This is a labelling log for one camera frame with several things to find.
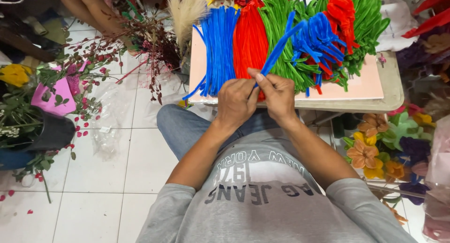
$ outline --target pink board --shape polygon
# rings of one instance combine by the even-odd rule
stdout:
[[[189,81],[189,92],[203,79],[206,73],[206,47],[200,38],[199,33],[193,29],[192,32],[192,56],[191,72]],[[383,88],[381,87],[380,77],[378,75],[376,56],[367,55],[364,59],[364,65],[361,70],[361,77],[353,75],[348,81],[348,92],[344,88],[334,83],[322,83],[322,95],[317,90],[310,88],[310,96],[305,93],[299,93],[295,96],[296,101],[313,100],[365,100],[365,99],[383,99]],[[217,103],[217,97],[200,96],[197,91],[189,98],[189,103]]]

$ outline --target sweatshirt sleeve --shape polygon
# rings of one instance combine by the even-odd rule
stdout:
[[[194,194],[192,187],[174,183],[164,185],[150,207],[136,243],[175,242]]]
[[[334,205],[378,243],[417,242],[400,226],[392,212],[370,192],[361,179],[338,180],[325,192]]]

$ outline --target bundle of pipe cleaners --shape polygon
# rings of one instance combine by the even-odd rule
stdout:
[[[380,8],[380,0],[313,0],[307,6],[302,0],[252,0],[241,12],[211,9],[200,21],[206,74],[187,97],[198,89],[216,96],[226,80],[250,79],[247,67],[292,79],[295,92],[307,96],[310,88],[322,94],[323,81],[348,91],[346,71],[360,75],[364,57],[376,54],[377,38],[389,25]]]

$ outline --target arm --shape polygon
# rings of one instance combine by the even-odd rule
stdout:
[[[183,156],[166,183],[177,183],[199,190],[209,175],[221,145],[256,110],[259,89],[254,79],[231,79],[218,94],[217,118],[205,134]]]
[[[320,137],[304,125],[295,114],[294,81],[277,75],[264,77],[256,69],[248,73],[256,79],[266,96],[269,116],[288,134],[300,155],[299,161],[323,189],[343,178],[360,178],[352,166]]]

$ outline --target jeans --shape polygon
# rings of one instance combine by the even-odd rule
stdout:
[[[175,104],[164,105],[156,118],[158,129],[178,160],[181,160],[211,124],[210,121]],[[267,109],[256,109],[255,113],[222,144],[219,152],[238,138],[274,128],[280,126],[270,118]]]

